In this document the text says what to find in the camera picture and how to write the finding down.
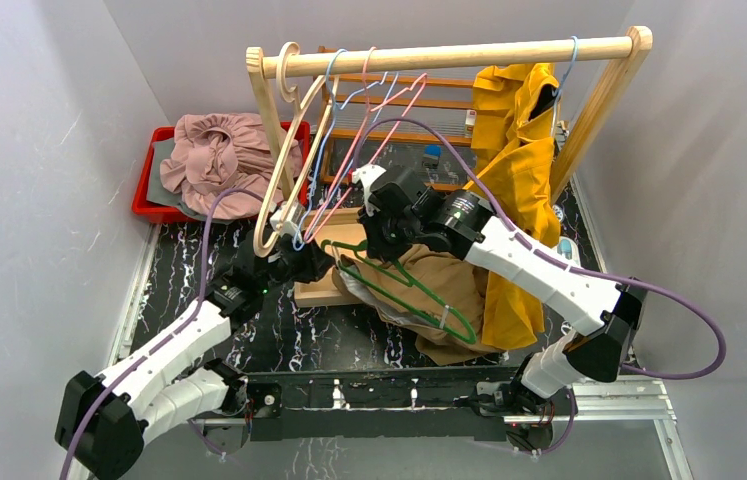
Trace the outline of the blue wire hanger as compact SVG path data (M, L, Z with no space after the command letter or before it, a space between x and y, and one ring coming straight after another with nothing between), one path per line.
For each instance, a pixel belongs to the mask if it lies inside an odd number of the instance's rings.
M372 46L368 50L368 56L365 59L364 68L367 67L367 62L369 61L370 55L376 49L377 47ZM328 142L329 137L332 134L333 129L335 127L336 112L344 109L344 106L340 106L340 105L337 107L335 106L336 103L338 103L336 100L336 95L337 95L337 87L338 87L339 81L336 79L334 81L331 81L330 83L330 78L332 77L332 74L331 74L332 66L334 65L334 62L337 60L337 58L342 53L348 53L348 51L343 48L338 49L335 52L332 59L330 60L326 68L326 72L325 72L324 88L326 89L326 92L328 93L329 98L324 100L324 111L321 115L321 122L320 122L322 125L319 125L318 132L314 138L314 143L312 144L312 146L317 147L317 150L316 150L317 155L315 157L313 173L310 176L311 178L306 178L307 180L310 180L307 186L307 190L306 190L305 205L307 209L305 213L303 214L301 221L308 219L309 214L312 213L314 207L316 206L314 197L315 197L315 194L318 188L317 180L320 177L321 164L322 164L323 157L324 157L325 145ZM330 120L330 124L328 128L324 130L326 120ZM305 233L306 232L305 228L307 227L304 227L302 223L300 223L300 226L292 240L293 248L296 251L302 251L305 245L307 245L307 243L310 242L309 237L313 238L313 234Z

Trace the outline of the green hanger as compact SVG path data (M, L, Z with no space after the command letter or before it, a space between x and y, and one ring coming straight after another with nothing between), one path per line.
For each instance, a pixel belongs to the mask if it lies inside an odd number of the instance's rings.
M335 257L341 288L385 320L464 346L481 343L484 297L472 266L420 245L390 262L369 258L365 241L324 240L321 246Z

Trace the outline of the brown skirt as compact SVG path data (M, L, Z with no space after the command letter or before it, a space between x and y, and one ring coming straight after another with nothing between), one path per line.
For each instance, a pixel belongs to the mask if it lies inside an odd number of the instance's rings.
M327 252L340 255L336 287L374 308L383 322L415 333L415 348L435 364L502 352L482 342L486 275L472 265L424 245L411 246L398 265L365 263L365 252L332 245Z

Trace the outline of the pink skirt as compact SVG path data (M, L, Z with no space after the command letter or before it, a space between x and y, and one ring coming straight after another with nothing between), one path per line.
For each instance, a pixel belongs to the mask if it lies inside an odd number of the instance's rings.
M232 188L215 209L215 221L259 213L275 161L258 114L185 115L173 140L172 152L160 162L160 182L184 206L206 215L216 197Z

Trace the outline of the grey pleated skirt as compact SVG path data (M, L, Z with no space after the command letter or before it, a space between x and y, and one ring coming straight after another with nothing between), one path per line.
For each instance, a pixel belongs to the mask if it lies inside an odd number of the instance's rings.
M162 183L161 166L171 156L174 146L173 138L152 143L147 188L143 195L144 204L150 210L149 220L160 224L204 221L205 215L188 207L181 193L171 192Z

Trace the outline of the beige wooden hanger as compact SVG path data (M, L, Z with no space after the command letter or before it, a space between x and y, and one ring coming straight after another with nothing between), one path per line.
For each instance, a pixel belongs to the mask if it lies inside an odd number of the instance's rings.
M296 84L288 82L290 77L299 75L299 65L295 63L295 58L300 55L297 43L286 43L278 56L269 58L264 56L260 47L246 50L246 68L273 160L267 190L257 214L253 240L254 252L260 258L268 257L279 240L288 236L279 236L272 229L269 223L271 214L283 204L303 206L300 194L314 165L316 152L305 154L300 171L296 172L291 162L292 140L315 98L321 92L326 92L325 72L335 52L323 55L325 61L314 70L316 77L312 86L302 94ZM313 211L302 225L307 227L305 233L309 234L314 225Z

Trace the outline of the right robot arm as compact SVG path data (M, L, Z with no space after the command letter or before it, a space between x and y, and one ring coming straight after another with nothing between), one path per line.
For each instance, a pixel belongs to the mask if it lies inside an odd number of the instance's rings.
M610 383L645 299L621 284L577 274L556 251L509 227L491 203L469 190L444 195L410 169L365 165L352 175L363 192L359 222L368 257L390 264L413 245L443 252L520 287L561 315L571 331L534 354L512 387L514 405L539 413L561 387L583 378Z

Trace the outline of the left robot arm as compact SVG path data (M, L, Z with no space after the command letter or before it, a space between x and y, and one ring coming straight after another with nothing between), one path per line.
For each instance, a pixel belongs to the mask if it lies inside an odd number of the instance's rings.
M96 375L81 371L65 387L55 441L65 449L61 478L75 462L97 479L119 479L160 435L206 412L253 412L246 375L208 350L258 315L269 291L323 279L335 260L317 245L295 250L283 237L273 253L240 250L200 284L173 323L127 358Z

